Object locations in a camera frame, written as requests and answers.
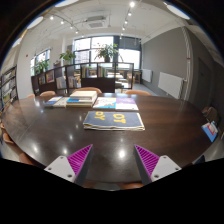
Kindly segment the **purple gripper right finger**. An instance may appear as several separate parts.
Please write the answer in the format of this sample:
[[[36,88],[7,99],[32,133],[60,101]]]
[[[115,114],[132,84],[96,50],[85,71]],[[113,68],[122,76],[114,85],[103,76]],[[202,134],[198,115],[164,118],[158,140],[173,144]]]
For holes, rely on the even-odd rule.
[[[143,185],[181,170],[181,167],[167,155],[158,156],[139,145],[134,145],[134,147],[136,163]]]

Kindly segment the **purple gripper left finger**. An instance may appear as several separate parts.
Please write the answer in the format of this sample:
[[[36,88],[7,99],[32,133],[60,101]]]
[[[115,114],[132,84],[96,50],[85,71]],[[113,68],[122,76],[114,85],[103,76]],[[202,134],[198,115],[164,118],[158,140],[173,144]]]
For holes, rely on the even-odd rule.
[[[93,145],[90,144],[68,157],[59,156],[45,168],[45,171],[82,186],[92,159],[92,153]]]

